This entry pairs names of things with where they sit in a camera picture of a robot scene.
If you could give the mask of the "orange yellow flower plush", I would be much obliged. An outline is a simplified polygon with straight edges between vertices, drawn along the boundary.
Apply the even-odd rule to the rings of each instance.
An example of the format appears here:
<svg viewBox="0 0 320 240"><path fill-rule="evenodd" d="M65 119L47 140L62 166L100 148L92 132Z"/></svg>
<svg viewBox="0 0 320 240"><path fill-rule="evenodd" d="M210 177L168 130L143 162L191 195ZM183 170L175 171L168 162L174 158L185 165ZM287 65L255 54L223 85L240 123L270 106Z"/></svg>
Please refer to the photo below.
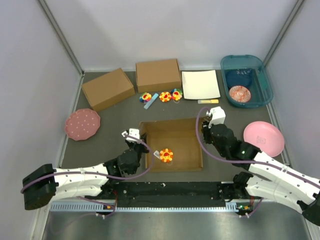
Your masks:
<svg viewBox="0 0 320 240"><path fill-rule="evenodd" d="M159 157L163 163L170 163L173 161L174 153L171 149L165 148L159 152Z"/></svg>

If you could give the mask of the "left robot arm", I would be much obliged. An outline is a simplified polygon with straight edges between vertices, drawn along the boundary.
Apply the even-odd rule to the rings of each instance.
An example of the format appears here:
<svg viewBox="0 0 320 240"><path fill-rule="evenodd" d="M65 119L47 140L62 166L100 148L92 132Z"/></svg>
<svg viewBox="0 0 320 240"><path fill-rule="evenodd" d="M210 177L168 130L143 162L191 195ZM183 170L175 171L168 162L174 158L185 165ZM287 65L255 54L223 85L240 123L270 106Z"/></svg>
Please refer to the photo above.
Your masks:
<svg viewBox="0 0 320 240"><path fill-rule="evenodd" d="M135 179L143 154L149 152L147 135L125 139L128 149L118 157L90 167L54 168L44 164L22 180L21 193L27 211L74 197L109 198L118 182Z"/></svg>

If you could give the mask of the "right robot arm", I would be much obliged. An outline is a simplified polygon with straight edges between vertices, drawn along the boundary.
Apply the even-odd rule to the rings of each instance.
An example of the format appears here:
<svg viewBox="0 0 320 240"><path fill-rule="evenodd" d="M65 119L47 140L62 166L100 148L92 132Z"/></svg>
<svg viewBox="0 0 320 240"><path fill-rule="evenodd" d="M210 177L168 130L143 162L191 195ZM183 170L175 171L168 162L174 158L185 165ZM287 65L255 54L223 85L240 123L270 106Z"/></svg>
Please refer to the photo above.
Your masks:
<svg viewBox="0 0 320 240"><path fill-rule="evenodd" d="M320 224L320 180L286 166L258 147L238 140L225 124L201 124L203 140L212 144L219 157L214 159L243 168L234 178L233 192L269 199L302 214L309 222Z"/></svg>

